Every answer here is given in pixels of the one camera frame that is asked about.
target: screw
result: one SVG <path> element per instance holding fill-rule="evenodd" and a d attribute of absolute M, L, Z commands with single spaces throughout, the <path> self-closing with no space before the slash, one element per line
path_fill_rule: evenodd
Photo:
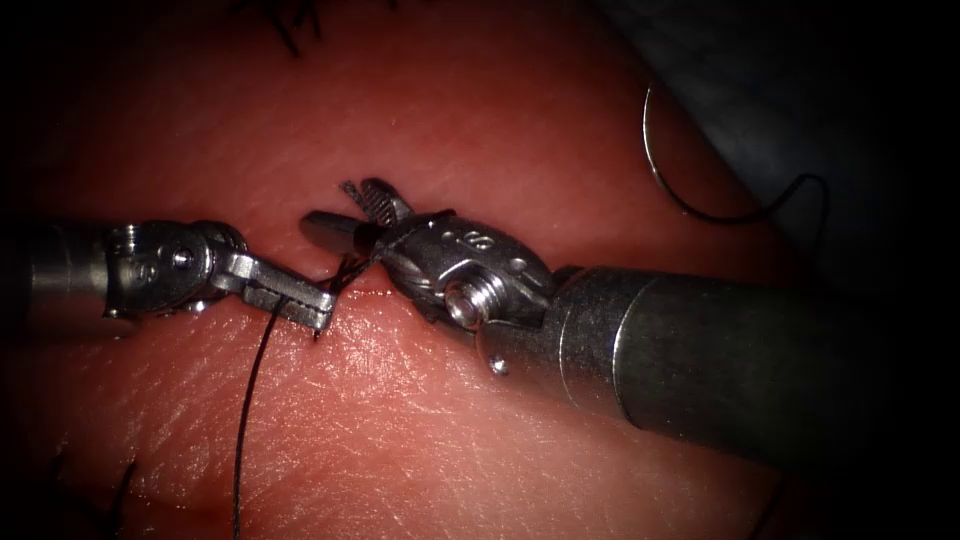
<path fill-rule="evenodd" d="M 487 362 L 489 362 L 490 369 L 493 370 L 494 375 L 500 375 L 502 377 L 510 372 L 507 361 L 499 354 L 491 354 Z"/>
<path fill-rule="evenodd" d="M 186 270 L 193 265 L 193 252 L 187 248 L 180 248 L 173 254 L 173 266 Z"/>
<path fill-rule="evenodd" d="M 444 301 L 447 304 L 447 311 L 457 324 L 465 328 L 470 328 L 477 324 L 477 308 L 471 302 L 468 293 L 462 288 L 451 289 L 447 293 Z"/>
<path fill-rule="evenodd" d="M 496 277 L 469 274 L 447 286 L 443 301 L 457 324 L 475 330 L 497 316 L 500 308 L 498 289 L 502 287 L 502 282 Z"/>
<path fill-rule="evenodd" d="M 146 283 L 153 283 L 153 280 L 157 279 L 157 265 L 152 262 L 138 264 L 137 279 Z"/>

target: black suture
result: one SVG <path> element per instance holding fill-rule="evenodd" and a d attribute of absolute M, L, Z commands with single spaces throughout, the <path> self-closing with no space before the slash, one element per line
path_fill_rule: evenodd
<path fill-rule="evenodd" d="M 777 481 L 777 486 L 773 488 L 773 493 L 770 494 L 770 499 L 763 507 L 763 511 L 757 518 L 757 522 L 753 524 L 753 529 L 750 530 L 750 534 L 747 535 L 746 540 L 757 540 L 760 538 L 760 533 L 763 532 L 763 529 L 766 528 L 767 523 L 770 522 L 770 518 L 773 517 L 774 511 L 780 505 L 780 501 L 783 499 L 783 495 L 786 493 L 786 491 L 787 477 L 784 475 L 781 476 L 780 480 Z"/>
<path fill-rule="evenodd" d="M 341 184 L 340 188 L 350 195 L 351 198 L 357 202 L 358 205 L 363 207 L 363 199 L 360 197 L 360 193 L 357 190 L 353 182 L 347 181 Z M 433 214 L 435 219 L 441 219 L 450 215 L 455 215 L 456 212 L 453 210 L 443 210 Z M 374 251 L 370 257 L 366 260 L 359 259 L 352 256 L 345 256 L 340 261 L 340 266 L 337 268 L 336 274 L 332 277 L 327 278 L 323 281 L 318 282 L 320 286 L 326 286 L 328 290 L 335 294 L 339 295 L 343 290 L 350 285 L 355 279 L 360 277 L 367 269 L 379 262 L 386 252 L 396 248 L 400 243 L 407 240 L 410 235 L 430 226 L 431 220 L 425 220 L 420 226 L 412 227 L 409 231 L 395 238 L 389 244 L 382 246 L 380 249 Z M 240 476 L 243 469 L 243 443 L 244 437 L 247 430 L 247 422 L 250 417 L 250 407 L 253 403 L 253 391 L 257 383 L 257 375 L 260 373 L 260 365 L 263 362 L 263 356 L 267 349 L 267 342 L 270 340 L 270 334 L 273 333 L 273 327 L 277 323 L 277 318 L 280 315 L 280 311 L 283 309 L 283 306 L 290 301 L 290 298 L 286 296 L 281 296 L 280 301 L 277 302 L 277 305 L 274 306 L 273 312 L 270 314 L 270 320 L 267 322 L 267 327 L 263 332 L 263 337 L 260 340 L 260 346 L 257 349 L 257 355 L 253 360 L 253 367 L 250 369 L 250 379 L 247 382 L 247 390 L 243 399 L 243 407 L 240 411 L 240 425 L 237 430 L 237 449 L 236 455 L 233 463 L 233 539 L 240 539 Z M 316 341 L 319 339 L 320 333 L 314 331 L 313 339 Z"/>
<path fill-rule="evenodd" d="M 120 537 L 120 529 L 123 526 L 123 500 L 130 490 L 130 483 L 133 481 L 133 472 L 136 469 L 137 462 L 131 461 L 126 470 L 120 485 L 114 493 L 110 508 L 106 513 L 101 511 L 95 504 L 87 498 L 74 493 L 69 493 L 63 489 L 60 484 L 60 474 L 63 471 L 64 455 L 63 451 L 57 452 L 57 455 L 50 460 L 50 472 L 47 478 L 47 489 L 51 504 L 55 508 L 62 510 L 74 510 L 92 522 L 106 540 L 115 540 Z"/>
<path fill-rule="evenodd" d="M 300 28 L 303 26 L 303 21 L 307 15 L 310 15 L 310 24 L 313 26 L 314 37 L 320 39 L 320 19 L 317 17 L 317 6 L 314 4 L 314 0 L 300 0 L 300 5 L 297 7 L 297 15 L 293 18 L 293 27 Z"/>
<path fill-rule="evenodd" d="M 119 538 L 120 528 L 123 527 L 123 499 L 130 490 L 130 482 L 133 481 L 133 471 L 137 468 L 137 462 L 131 461 L 127 469 L 123 472 L 123 478 L 120 480 L 120 486 L 113 496 L 113 503 L 110 504 L 110 510 L 107 511 L 104 535 L 112 538 Z"/>
<path fill-rule="evenodd" d="M 253 359 L 253 367 L 250 369 L 250 379 L 247 382 L 247 391 L 243 397 L 243 407 L 240 409 L 240 427 L 237 430 L 237 451 L 233 462 L 233 538 L 240 538 L 240 473 L 243 465 L 243 440 L 247 432 L 247 420 L 250 416 L 250 405 L 253 403 L 253 389 L 257 384 L 257 375 L 260 373 L 260 364 L 263 362 L 263 354 L 267 350 L 267 342 L 270 340 L 270 334 L 273 333 L 273 327 L 277 324 L 277 318 L 280 311 L 287 303 L 287 297 L 281 296 L 280 301 L 274 306 L 270 314 L 270 320 L 263 332 L 263 338 L 260 339 L 260 347 L 257 349 L 257 356 Z"/>
<path fill-rule="evenodd" d="M 227 6 L 227 14 L 235 15 L 242 11 L 244 8 L 253 4 L 254 0 L 234 0 Z M 256 0 L 257 6 L 260 8 L 260 11 L 266 15 L 267 19 L 270 21 L 270 24 L 273 25 L 274 29 L 280 34 L 280 39 L 283 40 L 284 46 L 287 50 L 290 51 L 290 54 L 294 58 L 300 58 L 300 49 L 297 48 L 296 42 L 293 41 L 293 36 L 290 35 L 290 31 L 283 26 L 283 22 L 280 20 L 280 13 L 278 9 L 278 0 Z M 391 11 L 396 11 L 400 7 L 400 2 L 397 0 L 387 0 L 387 7 Z M 317 6 L 316 0 L 300 0 L 297 4 L 297 13 L 293 18 L 293 28 L 300 28 L 303 26 L 303 21 L 307 18 L 307 15 L 310 16 L 310 25 L 313 27 L 313 35 L 317 38 L 321 38 L 320 32 L 320 18 L 317 15 Z"/>

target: skin surface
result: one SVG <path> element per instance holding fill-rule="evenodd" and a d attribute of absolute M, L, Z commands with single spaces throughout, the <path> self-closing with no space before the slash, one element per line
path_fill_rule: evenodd
<path fill-rule="evenodd" d="M 324 41 L 296 34 L 299 60 L 253 9 L 227 18 L 218 2 L 186 3 L 136 21 L 145 31 L 82 84 L 47 89 L 62 109 L 22 111 L 17 170 L 30 182 L 12 200 L 59 217 L 226 221 L 253 251 L 321 279 L 337 261 L 297 220 L 359 217 L 336 186 L 381 176 L 416 209 L 455 208 L 554 268 L 797 279 L 770 226 L 698 222 L 656 187 L 639 123 L 650 73 L 589 6 L 384 4 L 322 4 Z M 715 214 L 754 207 L 665 91 L 651 106 L 679 193 Z M 19 480 L 39 484 L 62 449 L 61 484 L 105 506 L 135 459 L 122 538 L 228 538 L 237 421 L 266 321 L 230 298 L 126 340 L 18 347 L 3 391 Z M 741 538 L 777 481 L 518 393 L 392 294 L 379 267 L 318 342 L 278 322 L 244 455 L 250 539 Z M 31 519 L 41 507 L 22 504 Z"/>

